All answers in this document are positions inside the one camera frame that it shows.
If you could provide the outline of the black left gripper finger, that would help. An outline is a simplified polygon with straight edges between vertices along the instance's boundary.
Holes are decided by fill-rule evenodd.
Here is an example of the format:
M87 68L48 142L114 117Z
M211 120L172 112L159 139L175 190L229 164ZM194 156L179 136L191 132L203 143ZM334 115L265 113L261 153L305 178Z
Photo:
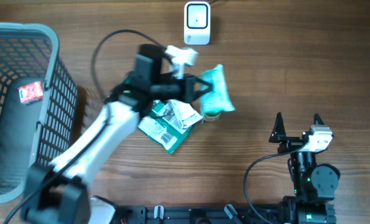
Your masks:
M213 90L213 84L201 77L197 77L197 82L200 85L200 90Z
M198 90L197 91L197 99L200 99L202 96L206 95L207 93L210 93L211 91L213 91L212 88L206 88L204 90Z

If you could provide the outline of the teal tissue pack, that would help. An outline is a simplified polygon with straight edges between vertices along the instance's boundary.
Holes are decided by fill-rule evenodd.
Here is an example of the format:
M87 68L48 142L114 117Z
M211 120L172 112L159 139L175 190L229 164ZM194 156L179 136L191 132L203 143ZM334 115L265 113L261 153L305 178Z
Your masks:
M212 84L213 89L200 98L200 105L203 114L217 114L222 111L234 111L228 92L228 87L224 77L224 66L217 64L211 70L205 70L201 73L200 78Z

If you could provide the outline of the green lid jar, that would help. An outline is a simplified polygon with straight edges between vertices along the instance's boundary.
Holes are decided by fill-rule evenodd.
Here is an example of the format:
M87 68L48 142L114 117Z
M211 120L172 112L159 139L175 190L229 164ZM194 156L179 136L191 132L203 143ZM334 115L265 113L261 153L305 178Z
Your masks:
M221 116L221 112L217 112L217 113L205 113L203 115L203 120L204 122L214 122L216 120L218 120Z

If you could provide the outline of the white small sachet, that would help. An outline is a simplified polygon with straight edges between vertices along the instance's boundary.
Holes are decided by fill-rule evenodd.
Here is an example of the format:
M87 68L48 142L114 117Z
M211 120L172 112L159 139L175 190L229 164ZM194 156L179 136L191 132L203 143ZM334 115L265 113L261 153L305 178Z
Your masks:
M203 118L201 114L199 114L198 111L190 105L190 103L183 103L178 100L169 100L169 105L172 107L181 129L187 129L201 121Z

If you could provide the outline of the green 3M package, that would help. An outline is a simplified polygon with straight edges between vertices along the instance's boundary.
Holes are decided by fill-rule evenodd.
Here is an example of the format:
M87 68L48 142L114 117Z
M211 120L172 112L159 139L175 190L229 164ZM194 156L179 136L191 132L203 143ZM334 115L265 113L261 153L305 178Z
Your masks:
M168 154L173 154L195 126L182 129L171 105L157 100L153 102L150 114L140 121L138 128L160 144Z

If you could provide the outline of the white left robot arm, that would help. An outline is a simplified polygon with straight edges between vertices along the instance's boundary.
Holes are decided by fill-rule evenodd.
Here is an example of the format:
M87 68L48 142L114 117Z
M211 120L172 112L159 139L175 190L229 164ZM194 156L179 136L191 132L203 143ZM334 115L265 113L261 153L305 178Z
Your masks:
M173 45L166 49L142 44L134 70L105 99L93 124L63 154L46 167L32 165L25 182L24 198L17 210L29 223L113 223L116 206L89 191L99 170L114 150L147 116L155 100L191 103L213 89L186 74L198 54Z

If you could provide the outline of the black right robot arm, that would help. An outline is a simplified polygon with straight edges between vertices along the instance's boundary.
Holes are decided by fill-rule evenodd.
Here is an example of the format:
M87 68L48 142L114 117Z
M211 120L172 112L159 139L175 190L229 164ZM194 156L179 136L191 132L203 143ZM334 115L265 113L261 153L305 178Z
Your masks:
M316 155L328 149L334 135L316 113L310 129L300 137L286 135L282 113L277 113L269 142L278 143L277 152L288 154L294 196L280 202L278 223L335 224L335 209L330 202L340 180L340 171L331 164L317 164Z

